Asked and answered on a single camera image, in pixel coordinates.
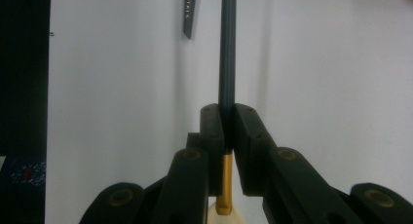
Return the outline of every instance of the white background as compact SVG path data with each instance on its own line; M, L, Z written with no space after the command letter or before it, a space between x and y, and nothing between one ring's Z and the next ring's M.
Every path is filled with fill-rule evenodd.
M52 0L47 223L78 223L99 192L167 174L217 101L221 0ZM236 101L279 146L348 193L413 202L413 0L238 0ZM266 223L261 199L237 206Z

